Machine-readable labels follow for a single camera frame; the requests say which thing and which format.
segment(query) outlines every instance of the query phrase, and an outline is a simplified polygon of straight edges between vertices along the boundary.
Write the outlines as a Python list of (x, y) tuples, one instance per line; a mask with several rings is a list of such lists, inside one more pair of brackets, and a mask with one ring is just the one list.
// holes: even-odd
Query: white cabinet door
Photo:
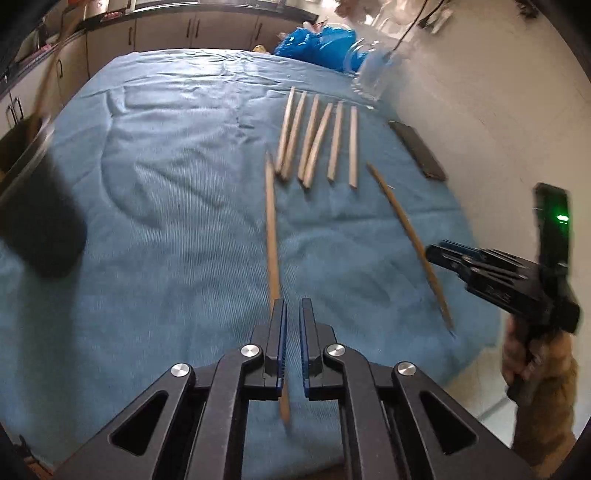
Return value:
[(37, 90), (41, 85), (47, 69), (51, 69), (51, 72), (47, 83), (47, 91), (44, 95), (43, 112), (49, 112), (52, 116), (60, 112), (60, 89), (57, 85), (57, 73), (54, 70), (54, 66), (55, 58), (53, 55), (50, 55), (11, 88), (12, 107), (19, 120), (27, 118), (33, 113)]
[(0, 100), (0, 138), (15, 125), (15, 117), (12, 110), (12, 101), (10, 93), (6, 92), (4, 98)]
[(56, 68), (60, 98), (62, 104), (65, 105), (88, 82), (85, 35), (64, 46)]
[(294, 20), (286, 20), (284, 18), (276, 17), (258, 17), (256, 22), (255, 35), (252, 39), (251, 50), (257, 46), (262, 45), (266, 51), (273, 53), (275, 47), (281, 41), (279, 39), (280, 33), (291, 33), (297, 27), (301, 27), (301, 23)]
[(256, 25), (256, 15), (233, 12), (202, 12), (197, 24), (193, 48), (229, 48), (249, 50)]
[(189, 48), (194, 29), (194, 13), (140, 17), (135, 32), (135, 51)]
[(91, 30), (86, 34), (88, 73), (94, 76), (111, 60), (134, 51), (135, 20)]

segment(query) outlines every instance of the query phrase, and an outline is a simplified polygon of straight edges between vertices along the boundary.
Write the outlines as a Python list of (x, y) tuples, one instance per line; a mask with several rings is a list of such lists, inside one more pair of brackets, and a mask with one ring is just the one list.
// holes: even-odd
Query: blue plastic bag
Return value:
[[(320, 33), (312, 33), (300, 27), (277, 45), (274, 54), (342, 72), (345, 55), (357, 41), (356, 37), (355, 30), (344, 28), (324, 27)], [(366, 55), (366, 52), (353, 54), (354, 72), (359, 70)]]

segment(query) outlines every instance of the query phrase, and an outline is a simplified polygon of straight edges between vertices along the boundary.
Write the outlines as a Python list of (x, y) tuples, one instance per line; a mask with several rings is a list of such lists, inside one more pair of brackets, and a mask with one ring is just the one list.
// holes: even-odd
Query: wooden stick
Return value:
[(279, 283), (279, 260), (277, 256), (277, 218), (275, 216), (275, 189), (273, 186), (273, 165), (267, 153), (265, 161), (265, 205), (267, 208), (267, 271), (269, 275), (269, 303), (281, 298)]
[[(269, 152), (265, 159), (265, 207), (267, 210), (267, 273), (269, 281), (269, 311), (273, 313), (273, 303), (281, 298), (279, 282), (279, 257), (277, 255), (277, 217), (275, 214), (275, 188), (273, 185), (273, 162)], [(279, 399), (279, 413), (284, 425), (290, 422), (290, 395), (287, 375), (283, 379), (283, 391)]]
[(449, 308), (447, 307), (447, 302), (445, 300), (445, 296), (443, 295), (443, 290), (441, 289), (439, 280), (437, 279), (437, 276), (435, 275), (435, 272), (433, 271), (431, 264), (425, 256), (425, 248), (423, 247), (421, 239), (414, 231), (414, 228), (408, 220), (406, 213), (404, 212), (402, 206), (398, 203), (398, 200), (394, 196), (394, 192), (390, 187), (388, 187), (388, 184), (380, 175), (378, 170), (370, 163), (368, 163), (368, 169), (375, 178), (375, 180), (378, 182), (378, 185), (385, 193), (386, 197), (388, 198), (388, 201), (390, 202), (390, 205), (392, 205), (394, 212), (396, 212), (396, 215), (398, 215), (398, 219), (400, 220), (402, 227), (404, 228), (408, 237), (410, 238), (410, 241), (412, 242), (414, 249), (417, 251), (417, 256), (421, 261), (423, 269), (427, 275), (427, 281), (429, 282), (429, 285), (431, 286), (431, 289), (433, 290), (433, 293), (435, 294), (435, 296), (437, 297), (437, 301), (439, 302), (439, 308), (441, 309), (441, 315), (443, 316), (443, 320), (445, 321), (447, 330), (453, 332), (454, 324), (452, 316), (449, 312)]
[(333, 130), (333, 142), (330, 146), (330, 160), (329, 160), (329, 171), (327, 177), (330, 181), (335, 180), (336, 175), (336, 160), (339, 156), (339, 145), (340, 145), (340, 126), (343, 122), (343, 101), (341, 100), (336, 104), (336, 115), (335, 115), (335, 129)]
[(279, 137), (279, 146), (277, 147), (277, 158), (275, 161), (277, 164), (275, 165), (275, 173), (279, 173), (281, 171), (281, 166), (283, 165), (283, 157), (285, 155), (285, 142), (287, 142), (287, 131), (290, 128), (290, 118), (291, 118), (291, 106), (294, 103), (294, 94), (296, 92), (296, 87), (291, 87), (290, 95), (287, 97), (287, 105), (285, 106), (285, 112), (283, 113), (283, 126), (281, 127), (281, 136)]
[(318, 127), (318, 131), (316, 132), (316, 136), (314, 137), (314, 144), (312, 145), (312, 150), (310, 150), (310, 156), (308, 157), (308, 162), (306, 162), (306, 174), (304, 175), (304, 187), (309, 189), (312, 186), (312, 180), (314, 180), (314, 171), (316, 169), (316, 160), (318, 159), (318, 152), (320, 151), (320, 146), (322, 145), (322, 139), (324, 138), (324, 132), (326, 132), (326, 126), (329, 123), (330, 113), (332, 111), (332, 103), (326, 105), (324, 109), (324, 115), (322, 115), (322, 120), (320, 121), (320, 125)]
[(357, 188), (357, 107), (351, 107), (351, 129), (349, 132), (349, 185)]
[(306, 127), (306, 136), (304, 137), (304, 146), (301, 150), (300, 166), (297, 170), (297, 177), (300, 181), (304, 181), (304, 174), (306, 173), (306, 162), (308, 162), (308, 155), (310, 154), (310, 147), (312, 145), (312, 134), (314, 133), (314, 124), (316, 123), (316, 113), (318, 112), (318, 102), (320, 96), (314, 95), (312, 102), (312, 111), (310, 112), (310, 119)]
[(291, 160), (293, 160), (294, 153), (296, 152), (296, 142), (297, 142), (297, 134), (298, 130), (300, 129), (300, 121), (302, 113), (304, 113), (304, 103), (306, 100), (306, 92), (302, 92), (300, 96), (300, 101), (297, 104), (297, 108), (295, 109), (294, 115), (294, 122), (291, 126), (290, 131), (290, 140), (287, 144), (287, 151), (285, 152), (285, 157), (283, 158), (283, 166), (281, 167), (281, 178), (283, 180), (288, 180), (291, 175)]

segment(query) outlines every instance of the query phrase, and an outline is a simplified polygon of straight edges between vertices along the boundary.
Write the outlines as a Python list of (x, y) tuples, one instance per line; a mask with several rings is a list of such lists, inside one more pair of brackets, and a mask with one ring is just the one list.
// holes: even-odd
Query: smartphone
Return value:
[(413, 127), (409, 127), (395, 120), (390, 120), (388, 125), (396, 132), (398, 138), (402, 141), (412, 158), (414, 158), (418, 168), (423, 172), (423, 175), (428, 179), (447, 180), (447, 175), (445, 175), (441, 165)]

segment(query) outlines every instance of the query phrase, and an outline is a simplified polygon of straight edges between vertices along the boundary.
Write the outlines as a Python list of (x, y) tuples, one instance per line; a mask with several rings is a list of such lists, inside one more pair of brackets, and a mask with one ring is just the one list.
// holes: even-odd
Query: hand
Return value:
[(507, 320), (505, 342), (503, 343), (503, 363), (501, 373), (507, 385), (511, 385), (516, 375), (524, 380), (532, 377), (540, 379), (559, 377), (565, 374), (573, 358), (573, 336), (562, 330), (544, 338), (532, 340), (530, 351), (541, 358), (537, 368), (525, 363), (525, 345), (515, 336), (516, 321), (513, 315)]

